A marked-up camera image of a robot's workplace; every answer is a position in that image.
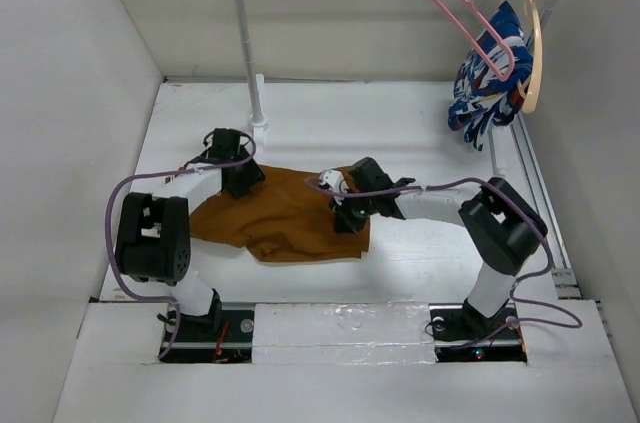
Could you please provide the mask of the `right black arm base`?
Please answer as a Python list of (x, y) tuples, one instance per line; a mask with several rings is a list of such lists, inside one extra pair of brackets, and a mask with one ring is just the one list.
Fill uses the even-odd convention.
[(429, 306), (430, 320), (424, 330), (434, 341), (437, 363), (526, 363), (526, 350), (519, 331), (504, 327), (509, 317), (516, 317), (512, 304), (507, 304), (485, 329), (474, 330), (463, 321), (461, 304)]

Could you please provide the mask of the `brown trousers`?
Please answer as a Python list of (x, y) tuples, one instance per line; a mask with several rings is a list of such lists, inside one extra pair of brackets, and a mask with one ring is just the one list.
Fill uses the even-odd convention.
[(369, 251), (370, 225), (337, 233), (329, 198), (305, 180), (310, 172), (264, 166), (266, 179), (235, 199), (226, 191), (190, 215), (190, 236), (245, 248), (263, 263), (359, 259)]

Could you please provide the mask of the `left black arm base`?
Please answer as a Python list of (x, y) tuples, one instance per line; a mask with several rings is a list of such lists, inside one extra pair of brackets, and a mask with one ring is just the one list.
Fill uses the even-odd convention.
[(177, 336), (175, 311), (159, 314), (164, 334), (159, 349), (160, 361), (173, 364), (244, 364), (252, 362), (255, 306), (223, 305), (215, 323), (205, 318), (183, 315)]

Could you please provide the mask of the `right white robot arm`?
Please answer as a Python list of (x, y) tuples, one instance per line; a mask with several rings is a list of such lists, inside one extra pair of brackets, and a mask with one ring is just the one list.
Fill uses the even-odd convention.
[(319, 188), (331, 193), (334, 230), (358, 233), (372, 215), (398, 220), (430, 220), (463, 227), (482, 259), (476, 282), (463, 302), (460, 320), (473, 336), (494, 330), (526, 260), (547, 235), (544, 221), (503, 178), (479, 181), (479, 192), (467, 197), (457, 183), (436, 189), (413, 178), (393, 181), (366, 157), (346, 173), (326, 170)]

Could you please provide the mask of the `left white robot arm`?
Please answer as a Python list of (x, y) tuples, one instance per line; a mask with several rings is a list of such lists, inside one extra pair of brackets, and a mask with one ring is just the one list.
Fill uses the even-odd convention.
[[(116, 281), (130, 297), (166, 302), (201, 339), (222, 330), (218, 293), (191, 268), (190, 217), (208, 199), (242, 198), (265, 180), (247, 133), (216, 128), (203, 138), (204, 150), (176, 170), (133, 175), (114, 188), (105, 211), (105, 239)], [(111, 230), (115, 198), (130, 182), (161, 179), (151, 192), (129, 192), (122, 200), (117, 234)]]

